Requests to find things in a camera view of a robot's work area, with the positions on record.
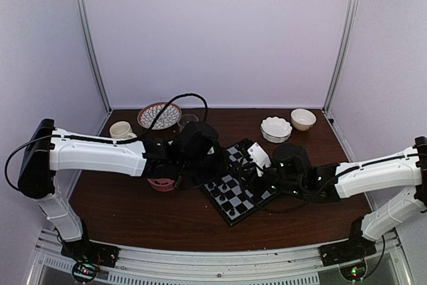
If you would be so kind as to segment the left aluminium frame post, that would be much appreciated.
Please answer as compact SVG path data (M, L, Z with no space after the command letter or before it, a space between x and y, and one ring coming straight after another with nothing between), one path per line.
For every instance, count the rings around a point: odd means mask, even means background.
M98 60L95 52L94 42L93 42L93 38L91 35L90 26L89 26L89 19L87 16L85 0L76 0L76 4L77 4L77 10L79 12L79 20L80 20L81 29L83 32L83 42L84 42L84 46L85 46L85 50L86 50L86 54L89 62L89 68L93 75L95 86L97 88L97 92L101 99L103 108L106 113L110 113L112 111L112 108L111 108L109 99L107 97L107 92L101 76L101 72L100 72L100 68L99 68L99 64L98 64Z

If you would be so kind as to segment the right aluminium frame post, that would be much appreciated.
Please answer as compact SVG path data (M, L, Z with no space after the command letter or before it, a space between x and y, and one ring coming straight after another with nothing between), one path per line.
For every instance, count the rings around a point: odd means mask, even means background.
M336 94L336 91L338 89L338 83L344 68L348 48L350 46L352 30L356 20L359 2L360 0L348 0L348 6L346 9L346 16L345 16L344 26L342 30L342 36L341 36L341 40L338 48L338 54L334 64L330 86L326 95L324 106L322 108L325 114L330 113L332 102Z

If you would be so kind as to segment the pink cat-shaped bowl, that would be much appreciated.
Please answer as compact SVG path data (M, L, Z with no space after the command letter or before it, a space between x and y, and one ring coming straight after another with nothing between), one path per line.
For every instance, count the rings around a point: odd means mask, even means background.
M150 186L158 192L170 192L174 190L175 182L167 178L148 179Z

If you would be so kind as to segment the patterned ceramic plate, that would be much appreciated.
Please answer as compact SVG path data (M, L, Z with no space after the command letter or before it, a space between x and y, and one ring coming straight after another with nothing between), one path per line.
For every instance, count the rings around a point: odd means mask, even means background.
M157 115L160 117L155 122L152 130L163 130L175 125L181 119L181 109L176 104L171 103L162 111L166 102L157 102L143 108L137 116L138 124L145 129L149 129Z

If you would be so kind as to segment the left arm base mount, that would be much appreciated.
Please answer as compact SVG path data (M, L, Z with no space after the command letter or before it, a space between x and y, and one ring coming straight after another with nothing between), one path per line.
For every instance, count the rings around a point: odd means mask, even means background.
M96 266L114 268L119 255L117 246L92 242L81 239L74 242L61 241L63 256L74 259L77 262L89 263Z

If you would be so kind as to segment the clear drinking glass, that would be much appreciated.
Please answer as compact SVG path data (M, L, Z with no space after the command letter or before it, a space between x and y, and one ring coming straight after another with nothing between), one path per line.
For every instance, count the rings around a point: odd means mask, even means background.
M197 122L199 121L198 116L194 114L184 114L181 116L180 120L178 121L178 126L185 127L190 122Z

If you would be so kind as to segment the aluminium frame post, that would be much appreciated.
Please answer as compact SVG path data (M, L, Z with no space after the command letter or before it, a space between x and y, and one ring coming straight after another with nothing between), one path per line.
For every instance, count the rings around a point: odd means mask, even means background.
M100 68L99 68L99 64L98 64L98 60L95 52L94 42L93 42L93 38L91 35L90 26L89 26L89 19L87 16L85 0L76 0L76 4L77 4L77 10L79 12L79 20L80 20L81 29L83 32L83 42L84 42L84 46L85 46L85 50L86 50L86 54L89 62L89 68L93 75L95 86L97 88L97 92L101 99L103 108L106 113L110 113L112 111L112 108L111 108L109 99L107 97L107 92L101 76L101 72L100 72Z
M359 2L360 0L348 0L348 6L346 9L346 16L345 16L344 26L342 30L342 36L341 36L341 40L338 48L338 54L334 64L330 86L326 95L324 106L322 108L325 114L330 113L332 102L336 94L336 91L338 89L338 83L344 68L348 48L350 46L352 30L356 20Z

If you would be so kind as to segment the white scalloped bowl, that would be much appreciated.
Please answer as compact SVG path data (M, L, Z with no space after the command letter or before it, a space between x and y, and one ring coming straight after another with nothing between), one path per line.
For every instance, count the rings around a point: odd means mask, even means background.
M274 144L284 143L292 133L290 123L277 116L263 119L260 129L263 138Z

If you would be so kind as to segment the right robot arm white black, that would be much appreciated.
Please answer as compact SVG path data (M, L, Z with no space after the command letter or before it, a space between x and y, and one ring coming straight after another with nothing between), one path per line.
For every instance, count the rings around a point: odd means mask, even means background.
M426 211L426 138L401 152L363 162L313 166L306 150L282 144L268 155L257 143L248 148L250 163L263 183L305 204L337 202L357 194L402 186L380 209L362 217L342 253L356 259L386 232L418 212Z

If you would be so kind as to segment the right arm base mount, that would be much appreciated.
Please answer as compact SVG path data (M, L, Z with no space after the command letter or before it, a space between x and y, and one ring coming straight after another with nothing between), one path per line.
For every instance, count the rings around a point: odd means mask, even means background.
M371 241L344 240L319 247L324 267L362 260L376 253L376 243Z

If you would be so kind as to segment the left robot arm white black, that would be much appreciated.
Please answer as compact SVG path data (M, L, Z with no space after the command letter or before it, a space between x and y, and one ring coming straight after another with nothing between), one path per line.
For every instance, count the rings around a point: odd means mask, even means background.
M23 152L23 159L12 188L39 203L47 219L82 261L91 260L96 247L87 239L83 221L56 191L56 172L112 172L172 181L193 178L204 184L222 178L230 168L217 131L200 121L187 124L173 139L166 140L146 133L129 139L80 135L56 128L52 119L44 119L30 141L16 150Z

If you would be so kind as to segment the black white chessboard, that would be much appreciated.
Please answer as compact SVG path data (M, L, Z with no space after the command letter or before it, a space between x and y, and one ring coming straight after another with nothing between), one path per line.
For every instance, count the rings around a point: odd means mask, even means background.
M207 183L201 187L201 190L230 227L250 217L259 210L260 206L265 206L278 197L278 192L273 186L255 188L245 185L245 192L242 192L240 181L234 174L224 176L213 183L213 189L209 189L207 186L209 183ZM227 185L227 190L222 190L223 184ZM216 188L222 192L218 197L214 194ZM224 201L220 200L222 194L226 197ZM233 217L229 215L231 209L235 211Z

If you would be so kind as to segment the aluminium front rail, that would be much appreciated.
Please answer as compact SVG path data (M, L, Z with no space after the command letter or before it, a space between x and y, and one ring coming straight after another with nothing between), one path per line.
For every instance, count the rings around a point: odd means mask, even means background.
M89 284L416 284L396 232L385 236L380 265L362 282L341 275L345 265L325 266L321 243L285 249L183 252L120 246L115 267L101 267ZM74 260L61 255L57 232L42 228L23 284L79 284Z

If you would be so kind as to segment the white mug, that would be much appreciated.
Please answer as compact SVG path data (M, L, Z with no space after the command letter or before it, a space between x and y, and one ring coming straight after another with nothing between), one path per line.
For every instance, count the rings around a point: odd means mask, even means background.
M137 136L134 134L131 125L127 121L118 121L115 122L111 127L109 128L109 134L110 137L113 139L133 139Z

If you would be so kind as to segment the cream round bowl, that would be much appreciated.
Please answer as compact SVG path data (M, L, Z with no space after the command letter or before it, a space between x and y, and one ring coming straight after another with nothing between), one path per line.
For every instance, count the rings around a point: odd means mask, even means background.
M317 121L316 116L307 109L294 109L290 115L291 124L298 131L308 131Z

